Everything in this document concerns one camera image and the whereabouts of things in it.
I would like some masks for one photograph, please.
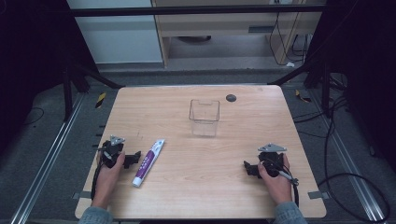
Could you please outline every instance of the metal bar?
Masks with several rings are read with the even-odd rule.
[[[281,78],[279,78],[279,79],[277,79],[275,81],[268,82],[268,85],[281,86],[281,85],[287,83],[292,78],[299,76],[301,73],[309,71],[311,69],[311,67],[317,62],[318,62],[317,59],[308,60],[305,63],[303,63],[303,65],[301,65],[300,67],[294,69],[293,71],[291,71],[287,75],[285,75],[285,76],[283,76],[283,77],[281,77]]]
[[[72,97],[72,87],[70,83],[70,76],[68,74],[68,67],[63,71],[64,78],[64,121],[70,118],[73,113],[73,97]]]
[[[224,13],[266,13],[266,12],[320,12],[340,9],[339,6],[315,5],[246,5],[246,6],[196,6],[196,7],[124,7],[83,8],[70,10],[48,10],[48,15],[74,17],[144,16],[179,14],[224,14]]]
[[[323,62],[323,75],[322,75],[322,109],[325,111],[326,116],[330,117],[329,100],[330,100],[330,67],[329,62]]]
[[[310,94],[313,96],[312,99],[316,104],[317,108],[321,108],[319,102],[319,96],[314,92],[310,91]],[[329,120],[322,116],[322,120],[327,128],[330,127]],[[361,175],[361,171],[356,166],[355,162],[350,157],[349,153],[347,152],[347,147],[344,145],[344,142],[341,136],[338,134],[337,130],[334,130],[332,134],[332,142],[334,143],[335,150],[337,151],[338,157],[341,160],[341,163],[344,166],[344,169],[348,173]],[[379,220],[383,219],[385,216],[382,213],[381,208],[379,207],[373,193],[371,192],[369,186],[366,184],[364,180],[357,179],[354,177],[349,178],[356,194],[358,195],[359,199],[361,200],[361,204],[367,214],[367,217],[370,220]]]
[[[23,201],[21,202],[18,210],[15,212],[14,216],[11,219],[12,224],[23,224],[26,222],[27,218],[29,217],[30,212],[32,211],[33,206],[35,205],[35,201],[38,198],[41,190],[46,183],[46,180],[50,174],[53,164],[58,157],[59,152],[64,145],[64,141],[67,135],[70,132],[73,123],[76,120],[76,116],[81,108],[81,103],[84,98],[83,93],[79,93],[74,105],[74,112],[71,114],[70,119],[65,121],[61,127],[61,130],[58,132],[49,153],[47,154],[46,159],[44,159],[43,164],[41,165],[40,170],[38,171],[37,175],[35,176],[35,180],[33,181],[31,187],[29,188],[28,192],[26,193]]]
[[[75,64],[75,67],[77,69],[81,70],[83,73],[87,74],[88,76],[95,78],[96,80],[102,82],[103,84],[107,85],[108,87],[110,87],[112,89],[121,89],[122,87],[125,87],[123,85],[119,85],[117,83],[114,83],[114,82],[102,77],[100,74],[97,74],[80,64]]]

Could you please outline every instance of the sleeve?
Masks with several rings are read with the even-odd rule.
[[[89,207],[82,214],[78,224],[110,224],[113,221],[113,216],[100,207]]]
[[[306,223],[303,214],[294,202],[281,203],[275,210],[276,224]]]

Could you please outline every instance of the white toothpaste tube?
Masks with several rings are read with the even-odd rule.
[[[134,181],[132,184],[134,187],[139,188],[143,182],[143,179],[151,169],[152,164],[157,160],[158,156],[160,155],[160,151],[163,148],[163,143],[165,139],[158,139],[154,145],[152,145],[151,149],[149,150],[148,154],[146,155],[145,159],[143,159],[142,164],[140,165],[139,170],[134,177]]]

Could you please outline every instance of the clear plastic container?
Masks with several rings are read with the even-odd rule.
[[[220,102],[191,100],[191,131],[196,135],[216,136],[219,123]]]

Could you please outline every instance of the person's right hand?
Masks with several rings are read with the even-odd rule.
[[[119,179],[120,170],[124,161],[125,152],[121,152],[121,154],[117,157],[116,164],[111,169],[106,165],[102,165],[98,179],[96,181],[96,192],[91,206],[107,209],[111,193],[116,187],[116,183]]]
[[[289,169],[289,161],[286,154],[283,155],[283,164]],[[291,183],[283,175],[271,177],[267,174],[265,167],[259,163],[258,165],[260,176],[264,184],[268,188],[271,198],[275,201],[276,205],[284,202],[291,202]]]

